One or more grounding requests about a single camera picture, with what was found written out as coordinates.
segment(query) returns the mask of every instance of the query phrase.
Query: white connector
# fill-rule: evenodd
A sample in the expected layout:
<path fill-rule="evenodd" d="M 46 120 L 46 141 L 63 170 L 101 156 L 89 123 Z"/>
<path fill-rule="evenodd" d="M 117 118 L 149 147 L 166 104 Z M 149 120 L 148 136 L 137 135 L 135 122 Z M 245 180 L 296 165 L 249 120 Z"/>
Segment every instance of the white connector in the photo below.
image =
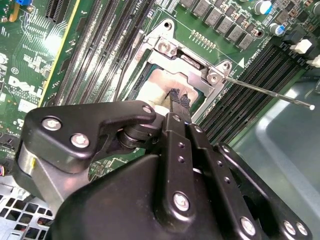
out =
<path fill-rule="evenodd" d="M 312 43 L 308 39 L 302 39 L 297 45 L 292 45 L 291 50 L 298 54 L 305 54 L 312 46 Z"/>
<path fill-rule="evenodd" d="M 306 61 L 306 63 L 310 66 L 320 68 L 320 55 L 316 56 L 316 58 L 313 60 Z"/>

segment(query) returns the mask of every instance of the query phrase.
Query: white label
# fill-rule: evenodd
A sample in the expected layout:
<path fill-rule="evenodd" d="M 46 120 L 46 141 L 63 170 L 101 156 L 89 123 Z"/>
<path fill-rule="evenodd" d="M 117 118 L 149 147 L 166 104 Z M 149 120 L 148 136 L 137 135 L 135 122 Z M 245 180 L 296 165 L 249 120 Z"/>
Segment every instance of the white label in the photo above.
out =
<path fill-rule="evenodd" d="M 0 92 L 0 102 L 5 102 L 6 101 L 6 94 L 3 92 Z"/>
<path fill-rule="evenodd" d="M 36 109 L 38 106 L 32 102 L 26 101 L 24 99 L 20 100 L 18 111 L 28 113 L 33 109 Z"/>
<path fill-rule="evenodd" d="M 35 86 L 29 85 L 25 81 L 19 81 L 19 79 L 14 76 L 9 77 L 8 84 L 13 87 L 20 88 L 22 91 L 28 92 L 29 94 L 37 96 L 38 98 L 41 98 L 42 96 L 42 89 L 39 88 L 37 91 L 35 91 Z"/>

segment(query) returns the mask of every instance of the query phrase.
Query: black wire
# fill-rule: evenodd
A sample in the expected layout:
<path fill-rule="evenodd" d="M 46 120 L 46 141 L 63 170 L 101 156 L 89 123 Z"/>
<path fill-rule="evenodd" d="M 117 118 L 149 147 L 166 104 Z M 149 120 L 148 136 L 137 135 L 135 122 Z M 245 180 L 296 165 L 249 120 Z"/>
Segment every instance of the black wire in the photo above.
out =
<path fill-rule="evenodd" d="M 119 92 L 120 92 L 120 88 L 121 88 L 121 85 L 122 85 L 122 82 L 124 81 L 124 77 L 125 77 L 125 73 L 128 69 L 128 66 L 129 66 L 129 63 L 131 62 L 131 58 L 132 58 L 132 53 L 134 52 L 134 48 L 131 47 L 130 48 L 130 51 L 128 53 L 128 57 L 123 65 L 123 68 L 122 68 L 122 71 L 121 71 L 121 74 L 120 74 L 120 77 L 119 77 L 119 81 L 118 81 L 118 84 L 116 85 L 116 88 L 115 88 L 115 93 L 114 93 L 114 97 L 113 97 L 113 100 L 112 102 L 116 102 L 118 100 L 118 96 L 119 96 Z"/>

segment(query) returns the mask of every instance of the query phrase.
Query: cable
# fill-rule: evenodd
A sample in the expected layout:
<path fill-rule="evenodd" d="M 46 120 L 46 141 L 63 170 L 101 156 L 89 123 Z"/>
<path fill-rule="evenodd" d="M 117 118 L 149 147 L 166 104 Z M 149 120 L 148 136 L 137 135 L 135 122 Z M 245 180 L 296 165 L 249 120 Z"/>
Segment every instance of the cable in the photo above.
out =
<path fill-rule="evenodd" d="M 121 88 L 122 82 L 124 81 L 125 73 L 126 73 L 128 67 L 129 67 L 129 64 L 130 64 L 131 60 L 132 60 L 131 58 L 133 56 L 133 52 L 134 52 L 134 47 L 131 47 L 130 51 L 128 53 L 128 57 L 125 60 L 125 63 L 123 65 L 123 68 L 122 68 L 122 71 L 121 71 L 121 74 L 120 74 L 120 77 L 119 77 L 118 84 L 116 85 L 115 93 L 114 93 L 114 97 L 113 97 L 112 102 L 116 102 L 118 100 L 120 88 Z"/>
<path fill-rule="evenodd" d="M 5 176 L 5 167 L 0 165 L 0 176 Z"/>

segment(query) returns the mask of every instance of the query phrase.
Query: capacitor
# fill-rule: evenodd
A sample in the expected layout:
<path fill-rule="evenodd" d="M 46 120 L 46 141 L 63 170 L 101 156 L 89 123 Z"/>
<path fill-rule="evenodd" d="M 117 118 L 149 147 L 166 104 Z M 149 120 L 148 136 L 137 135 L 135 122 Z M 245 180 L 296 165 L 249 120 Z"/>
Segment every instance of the capacitor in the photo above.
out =
<path fill-rule="evenodd" d="M 281 36 L 285 32 L 285 26 L 272 23 L 269 26 L 269 32 L 277 37 Z"/>
<path fill-rule="evenodd" d="M 316 2 L 312 8 L 314 15 L 320 16 L 320 1 Z"/>
<path fill-rule="evenodd" d="M 272 10 L 272 3 L 271 1 L 259 0 L 254 4 L 253 10 L 257 15 L 267 15 Z"/>

